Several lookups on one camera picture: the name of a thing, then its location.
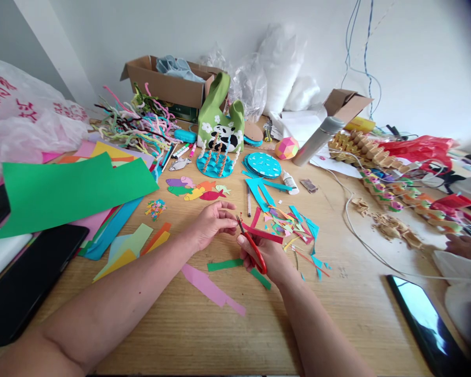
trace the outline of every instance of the light blue fabric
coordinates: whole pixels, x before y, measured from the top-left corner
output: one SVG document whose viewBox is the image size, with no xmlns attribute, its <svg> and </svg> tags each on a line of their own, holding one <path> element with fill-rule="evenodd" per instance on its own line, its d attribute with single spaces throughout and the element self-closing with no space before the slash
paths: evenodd
<svg viewBox="0 0 471 377">
<path fill-rule="evenodd" d="M 185 59 L 174 59 L 172 55 L 166 55 L 157 59 L 157 70 L 168 76 L 180 77 L 184 80 L 204 82 L 204 79 L 194 75 Z"/>
</svg>

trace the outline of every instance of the thermos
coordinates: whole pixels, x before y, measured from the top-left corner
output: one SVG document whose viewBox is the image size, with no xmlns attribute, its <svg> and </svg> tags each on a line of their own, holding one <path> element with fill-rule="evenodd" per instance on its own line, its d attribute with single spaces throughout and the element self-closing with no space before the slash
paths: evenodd
<svg viewBox="0 0 471 377">
<path fill-rule="evenodd" d="M 293 163 L 304 166 L 324 145 L 335 136 L 335 134 L 345 127 L 345 123 L 335 117 L 326 117 L 321 126 L 312 134 L 297 155 L 293 158 Z"/>
</svg>

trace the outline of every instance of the panda decoration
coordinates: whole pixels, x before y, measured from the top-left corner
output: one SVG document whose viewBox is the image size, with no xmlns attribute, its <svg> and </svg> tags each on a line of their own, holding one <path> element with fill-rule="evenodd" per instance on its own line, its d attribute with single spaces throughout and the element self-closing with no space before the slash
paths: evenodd
<svg viewBox="0 0 471 377">
<path fill-rule="evenodd" d="M 235 130 L 235 127 L 222 126 L 221 124 L 214 126 L 208 142 L 208 149 L 216 152 L 225 152 L 227 150 L 233 152 L 239 143 L 242 142 L 242 131 L 239 130 L 237 134 L 234 134 Z M 218 141 L 215 140 L 216 134 L 219 134 Z"/>
</svg>

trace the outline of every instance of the black smartphone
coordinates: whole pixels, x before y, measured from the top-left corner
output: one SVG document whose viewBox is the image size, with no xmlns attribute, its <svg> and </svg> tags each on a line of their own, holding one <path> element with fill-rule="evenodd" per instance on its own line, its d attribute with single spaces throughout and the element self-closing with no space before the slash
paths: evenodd
<svg viewBox="0 0 471 377">
<path fill-rule="evenodd" d="M 3 275 L 0 347 L 23 333 L 88 233 L 76 225 L 45 230 Z"/>
<path fill-rule="evenodd" d="M 424 290 L 394 275 L 387 275 L 387 281 L 431 372 L 437 377 L 461 375 L 467 359 Z"/>
</svg>

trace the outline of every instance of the yellow container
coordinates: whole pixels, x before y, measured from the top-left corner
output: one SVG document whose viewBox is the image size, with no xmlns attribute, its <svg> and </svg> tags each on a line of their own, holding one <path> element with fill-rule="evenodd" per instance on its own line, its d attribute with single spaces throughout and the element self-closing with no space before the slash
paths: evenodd
<svg viewBox="0 0 471 377">
<path fill-rule="evenodd" d="M 344 129 L 346 129 L 347 131 L 361 131 L 364 134 L 369 134 L 373 131 L 374 128 L 374 121 L 362 117 L 355 117 L 344 127 Z"/>
</svg>

